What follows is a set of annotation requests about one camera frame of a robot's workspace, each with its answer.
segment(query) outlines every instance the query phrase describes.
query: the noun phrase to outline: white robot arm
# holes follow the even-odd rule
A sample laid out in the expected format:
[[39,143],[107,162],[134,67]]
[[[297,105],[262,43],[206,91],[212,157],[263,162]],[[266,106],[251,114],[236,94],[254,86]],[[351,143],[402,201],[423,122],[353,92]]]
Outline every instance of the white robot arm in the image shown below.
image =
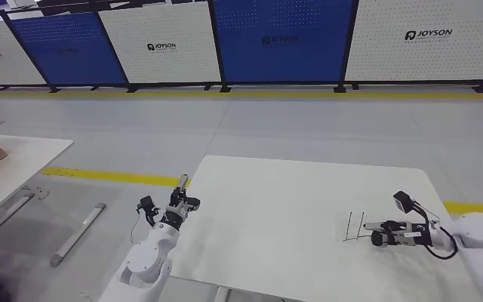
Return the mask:
[[[155,223],[154,216],[158,214],[159,208],[154,206],[150,196],[141,199],[137,212],[140,214],[140,210],[145,211],[152,229],[146,240],[137,243],[129,251],[99,302],[156,302],[159,299],[172,268],[168,253],[176,246],[181,224],[187,219],[188,213],[198,210],[200,206],[198,199],[186,197],[187,182],[188,176],[182,175],[171,194],[170,204],[158,223]],[[145,286],[130,284],[133,275]]]
[[[404,213],[415,211],[423,216],[425,223],[388,220],[382,223],[366,223],[372,230],[371,241],[375,246],[422,245],[438,259],[451,259],[460,253],[468,274],[483,297],[483,214],[469,213],[459,217],[446,229],[437,220],[429,221],[418,202],[400,191],[394,196],[397,207]],[[431,248],[451,252],[448,256],[436,254]]]

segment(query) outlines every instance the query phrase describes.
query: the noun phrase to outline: pegboard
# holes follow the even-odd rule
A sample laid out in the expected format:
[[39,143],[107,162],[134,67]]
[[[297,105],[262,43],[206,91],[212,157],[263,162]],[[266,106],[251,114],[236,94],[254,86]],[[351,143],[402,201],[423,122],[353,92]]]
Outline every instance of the pegboard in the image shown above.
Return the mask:
[[483,79],[481,0],[360,0],[347,81]]
[[102,11],[130,83],[219,82],[207,2]]
[[125,83],[115,53],[94,13],[11,22],[51,84]]
[[41,85],[44,79],[5,22],[0,22],[0,85]]
[[352,0],[214,0],[228,82],[340,80]]

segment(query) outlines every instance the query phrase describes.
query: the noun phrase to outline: white tabletop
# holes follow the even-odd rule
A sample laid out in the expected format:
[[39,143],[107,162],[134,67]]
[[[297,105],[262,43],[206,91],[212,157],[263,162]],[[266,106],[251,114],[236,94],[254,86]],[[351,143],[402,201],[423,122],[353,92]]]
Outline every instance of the white tabletop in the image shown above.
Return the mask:
[[399,190],[450,220],[418,169],[206,156],[188,189],[202,204],[181,227],[171,275],[307,302],[481,301],[458,256],[341,241],[351,211],[423,222],[396,208]]
[[8,154],[0,160],[0,202],[8,199],[72,143],[71,140],[0,135],[0,148]]

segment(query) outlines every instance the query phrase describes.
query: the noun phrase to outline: yellow tape line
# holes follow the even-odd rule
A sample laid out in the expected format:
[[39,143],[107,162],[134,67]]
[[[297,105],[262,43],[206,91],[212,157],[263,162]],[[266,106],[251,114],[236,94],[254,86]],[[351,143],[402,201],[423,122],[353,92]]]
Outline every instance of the yellow tape line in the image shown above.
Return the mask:
[[464,202],[443,202],[449,214],[466,214],[471,212],[483,212],[483,204]]
[[49,167],[42,170],[43,175],[84,178],[90,180],[116,181],[122,183],[143,183],[153,186],[176,186],[178,177],[141,175],[108,171],[80,170]]
[[[122,183],[142,183],[153,186],[176,186],[178,177],[141,175],[118,173],[108,171],[81,170],[49,167],[42,170],[43,175],[54,175],[62,177],[84,178],[90,180],[105,180]],[[443,202],[449,214],[465,214],[470,212],[483,212],[483,204],[463,202]]]
[[364,93],[349,92],[346,94],[335,94],[333,92],[243,92],[233,91],[228,94],[220,92],[197,92],[197,91],[140,91],[134,94],[125,92],[68,92],[61,91],[56,94],[49,94],[47,91],[24,92],[24,91],[2,91],[0,97],[45,97],[45,98],[99,98],[99,97],[269,97],[269,98],[404,98],[404,99],[467,99],[481,100],[483,94],[413,94],[413,93]]

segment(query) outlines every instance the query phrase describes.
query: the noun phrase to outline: floor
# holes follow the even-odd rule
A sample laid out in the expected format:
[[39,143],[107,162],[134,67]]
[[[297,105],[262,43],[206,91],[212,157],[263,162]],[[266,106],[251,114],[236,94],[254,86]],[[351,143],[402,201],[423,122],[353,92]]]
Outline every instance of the floor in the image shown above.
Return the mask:
[[[312,88],[265,89],[274,94],[259,97],[101,97],[111,91],[102,88],[91,97],[84,91],[69,94],[79,91],[73,89],[54,96],[29,91],[0,92],[0,134],[74,140],[53,163],[59,167],[176,177],[194,175],[209,154],[421,168],[441,200],[483,203],[483,102],[440,98],[474,94],[466,87],[363,88],[343,97],[329,90],[323,97],[297,96]],[[243,91],[257,95],[261,90],[233,90]],[[292,94],[280,97],[284,91]],[[0,279],[21,302],[96,301],[131,247],[139,199],[152,195],[163,205],[171,193],[166,186],[44,175],[29,185],[50,195],[29,202],[0,228]],[[107,210],[65,261],[50,268],[51,255],[98,202]],[[148,229],[141,220],[134,241]],[[160,300],[211,302],[215,291],[169,279]],[[280,299],[243,292],[230,298],[272,300]]]

